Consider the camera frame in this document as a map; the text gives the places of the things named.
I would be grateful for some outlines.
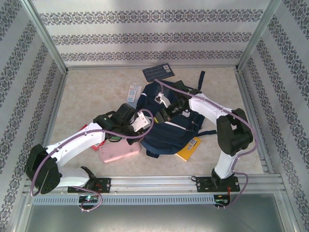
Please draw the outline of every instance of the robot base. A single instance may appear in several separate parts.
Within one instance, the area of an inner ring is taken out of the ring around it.
[[[84,188],[90,189],[99,193],[110,193],[111,189],[111,180],[110,178],[97,178],[87,167],[81,167],[84,169],[90,179],[85,184]],[[74,187],[68,187],[68,193],[84,193],[86,191],[74,188]]]
[[[196,182],[197,192],[227,192],[228,187],[230,187],[230,192],[240,191],[238,178],[234,175],[228,177],[220,185],[214,185],[212,176],[192,176],[191,180]]]

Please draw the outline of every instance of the card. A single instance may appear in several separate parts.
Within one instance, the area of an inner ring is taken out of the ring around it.
[[[162,80],[174,76],[174,72],[169,64],[161,64],[152,68],[142,70],[147,82],[153,82],[155,79]]]

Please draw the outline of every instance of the book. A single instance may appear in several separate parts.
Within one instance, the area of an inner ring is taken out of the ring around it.
[[[187,162],[200,143],[201,140],[197,137],[194,137],[182,150],[177,152],[176,155]]]

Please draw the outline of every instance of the enclosure wall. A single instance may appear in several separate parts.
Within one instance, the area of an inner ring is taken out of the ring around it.
[[[0,231],[11,226],[33,145],[46,134],[62,73],[18,0],[0,0]]]
[[[243,76],[273,168],[309,230],[309,1],[282,1]]]
[[[33,0],[68,67],[236,65],[269,0]]]

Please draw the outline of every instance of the robotic arm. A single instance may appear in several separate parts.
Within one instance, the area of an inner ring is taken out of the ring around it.
[[[122,104],[115,112],[111,111],[97,116],[86,128],[75,133],[69,138],[44,148],[40,144],[31,149],[26,163],[25,173],[28,178],[35,181],[35,187],[41,194],[46,194],[57,187],[85,186],[92,189],[96,180],[91,171],[86,167],[68,168],[64,165],[79,153],[95,144],[100,144],[106,139],[119,141],[121,137],[102,130],[111,131],[138,137],[144,133],[144,129],[150,126],[150,120],[142,112],[135,111],[128,104]],[[129,144],[139,141],[141,138],[127,139]],[[43,160],[54,152],[44,163],[36,178],[35,173]]]
[[[198,98],[193,98],[175,91],[174,94],[178,95],[178,100],[174,104],[169,104],[160,93],[156,101],[164,103],[165,106],[169,106],[161,109],[155,115],[155,119],[159,123],[170,121],[174,116],[189,109],[198,112],[215,124],[217,126],[218,144],[221,149],[221,154],[217,165],[212,170],[211,181],[217,189],[221,186],[228,186],[228,183],[234,176],[232,169],[235,159],[237,159],[238,154],[247,149],[248,145],[253,141],[251,130],[240,120],[233,118],[230,114],[215,107],[214,104],[224,108],[207,98],[199,90],[193,89],[189,91],[182,81],[176,82],[173,87],[193,94]],[[248,122],[245,112],[242,109],[224,109]]]

